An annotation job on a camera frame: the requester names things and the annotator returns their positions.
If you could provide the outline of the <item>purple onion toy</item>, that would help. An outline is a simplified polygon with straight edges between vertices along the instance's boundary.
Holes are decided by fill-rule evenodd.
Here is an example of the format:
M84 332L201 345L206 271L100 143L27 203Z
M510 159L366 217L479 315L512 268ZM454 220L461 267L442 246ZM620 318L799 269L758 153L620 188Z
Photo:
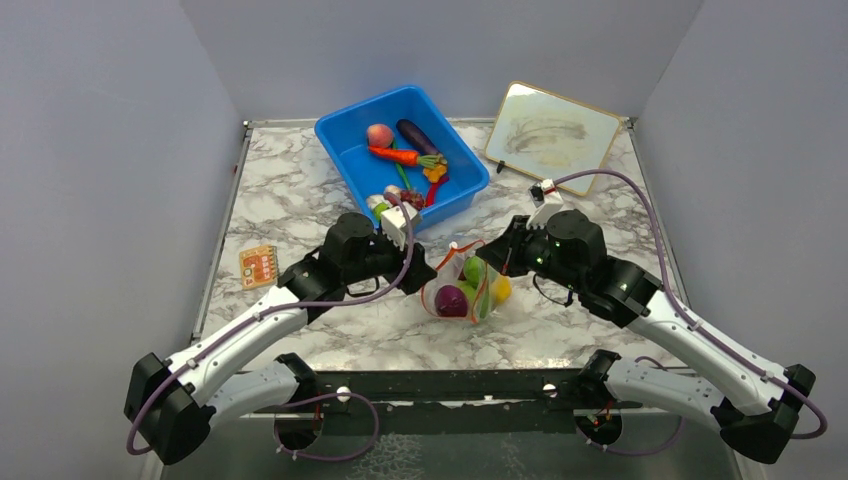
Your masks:
M434 298L436 314L440 317L459 318L469 313L468 298L456 285L443 285L438 288Z

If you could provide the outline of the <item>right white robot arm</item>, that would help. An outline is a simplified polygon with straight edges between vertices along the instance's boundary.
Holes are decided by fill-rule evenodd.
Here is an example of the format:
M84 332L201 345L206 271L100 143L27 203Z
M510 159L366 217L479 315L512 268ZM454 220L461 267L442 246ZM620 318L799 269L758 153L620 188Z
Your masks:
M554 214L543 228L516 215L476 254L507 277L529 273L576 294L590 314L627 329L683 361L695 376L646 368L598 350L575 391L587 405L637 402L699 422L737 453L774 464L797 426L802 397L815 375L770 362L680 307L662 282L637 264L608 254L601 227L577 210Z

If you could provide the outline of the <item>clear zip bag orange zipper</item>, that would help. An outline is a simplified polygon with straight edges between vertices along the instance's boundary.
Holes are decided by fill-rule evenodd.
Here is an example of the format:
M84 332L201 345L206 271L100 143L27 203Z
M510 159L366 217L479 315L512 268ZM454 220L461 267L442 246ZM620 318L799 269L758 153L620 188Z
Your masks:
M478 324L510 298L510 281L476 255L485 245L483 240L463 246L451 243L448 253L435 268L436 278L419 292L421 305L428 315Z

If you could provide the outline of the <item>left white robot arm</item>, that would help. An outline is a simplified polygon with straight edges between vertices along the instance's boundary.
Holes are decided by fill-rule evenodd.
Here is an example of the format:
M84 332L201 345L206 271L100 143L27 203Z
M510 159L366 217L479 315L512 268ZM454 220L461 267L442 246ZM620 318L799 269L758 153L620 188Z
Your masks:
M406 295L435 279L416 242L420 214L402 203L374 225L363 214L341 215L321 245L287 267L260 300L219 329L165 359L149 353L133 366L124 414L126 449L153 453L165 465L192 454L212 429L274 401L290 410L313 401L315 375L294 354L253 373L251 360L332 308L360 305L397 288Z

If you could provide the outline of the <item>green artichoke toy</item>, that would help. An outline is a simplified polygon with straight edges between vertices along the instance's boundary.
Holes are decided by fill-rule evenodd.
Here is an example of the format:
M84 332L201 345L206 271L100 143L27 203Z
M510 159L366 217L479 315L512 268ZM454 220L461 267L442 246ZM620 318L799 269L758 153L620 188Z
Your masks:
M474 288L478 288L487 274L488 266L477 256L467 258L463 264L463 278Z

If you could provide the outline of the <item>green cabbage toy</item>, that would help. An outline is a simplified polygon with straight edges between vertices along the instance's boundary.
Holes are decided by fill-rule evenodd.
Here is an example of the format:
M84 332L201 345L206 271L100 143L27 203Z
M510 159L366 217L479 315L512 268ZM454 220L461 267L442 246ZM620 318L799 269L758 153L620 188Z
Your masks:
M465 295L468 303L468 317L473 323L488 317L494 309L488 286L474 288L466 281L460 281L458 287Z

